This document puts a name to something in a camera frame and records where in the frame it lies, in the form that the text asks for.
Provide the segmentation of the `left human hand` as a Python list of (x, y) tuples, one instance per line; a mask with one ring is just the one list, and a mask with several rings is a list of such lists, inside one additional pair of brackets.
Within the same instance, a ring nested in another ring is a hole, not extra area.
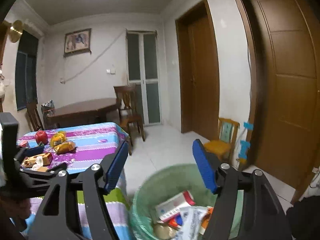
[(5, 217), (18, 219), (19, 232), (24, 231), (27, 228), (25, 220), (29, 218), (31, 214), (30, 199), (14, 200), (1, 196), (1, 210), (5, 214)]

